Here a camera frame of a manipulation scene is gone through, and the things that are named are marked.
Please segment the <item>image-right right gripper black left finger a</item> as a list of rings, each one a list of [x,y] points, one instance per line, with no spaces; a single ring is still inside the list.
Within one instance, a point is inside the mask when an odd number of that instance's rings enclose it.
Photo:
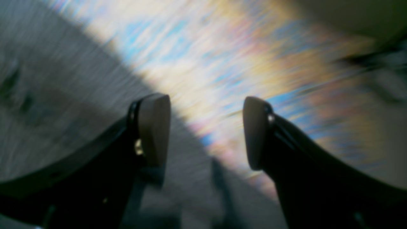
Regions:
[[[171,101],[154,93],[71,155],[1,182],[1,215],[43,229],[117,229],[141,168],[167,161]]]

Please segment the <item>image-right right gripper black right finger b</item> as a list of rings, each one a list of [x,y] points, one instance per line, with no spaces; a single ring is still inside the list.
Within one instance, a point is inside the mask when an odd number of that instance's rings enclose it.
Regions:
[[[330,155],[267,101],[245,98],[243,126],[250,168],[273,180],[290,229],[406,228],[406,190]]]

